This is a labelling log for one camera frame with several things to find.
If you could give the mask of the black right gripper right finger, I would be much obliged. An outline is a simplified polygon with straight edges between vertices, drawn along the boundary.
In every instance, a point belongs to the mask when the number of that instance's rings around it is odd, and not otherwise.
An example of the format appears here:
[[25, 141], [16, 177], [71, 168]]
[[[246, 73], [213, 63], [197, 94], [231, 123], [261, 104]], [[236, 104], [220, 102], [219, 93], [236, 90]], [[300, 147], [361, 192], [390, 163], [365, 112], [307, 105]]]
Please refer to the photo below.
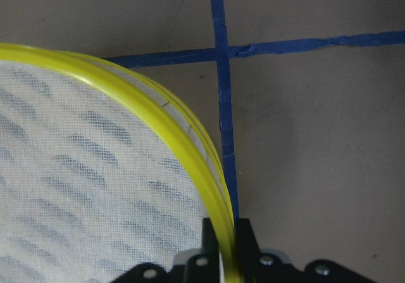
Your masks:
[[256, 282], [255, 274], [259, 261], [259, 246], [247, 218], [238, 218], [235, 222], [237, 266], [242, 282]]

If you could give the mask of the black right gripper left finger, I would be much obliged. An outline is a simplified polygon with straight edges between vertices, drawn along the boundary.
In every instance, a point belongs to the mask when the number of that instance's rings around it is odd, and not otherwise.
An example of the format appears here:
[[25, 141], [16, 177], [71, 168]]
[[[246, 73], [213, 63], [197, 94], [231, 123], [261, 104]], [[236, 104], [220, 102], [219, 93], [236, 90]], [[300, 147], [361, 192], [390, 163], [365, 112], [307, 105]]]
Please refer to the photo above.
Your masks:
[[187, 282], [219, 282], [220, 253], [218, 240], [209, 218], [202, 220], [202, 238], [199, 252], [187, 261]]

